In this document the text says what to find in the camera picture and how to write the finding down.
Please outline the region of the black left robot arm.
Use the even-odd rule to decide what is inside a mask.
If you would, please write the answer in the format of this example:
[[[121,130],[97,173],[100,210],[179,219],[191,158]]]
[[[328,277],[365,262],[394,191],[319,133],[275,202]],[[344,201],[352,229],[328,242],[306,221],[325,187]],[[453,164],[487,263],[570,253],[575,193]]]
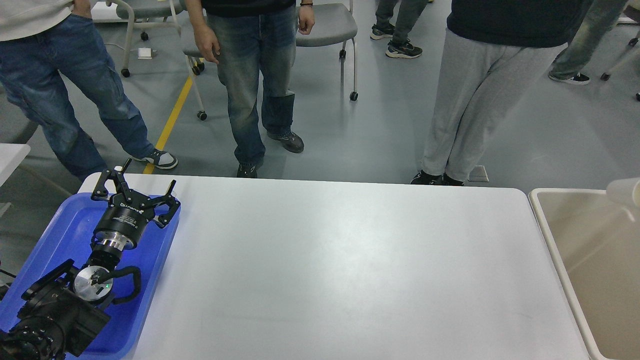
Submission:
[[[1,301],[3,360],[119,360],[142,330],[181,202],[121,169],[67,198]]]

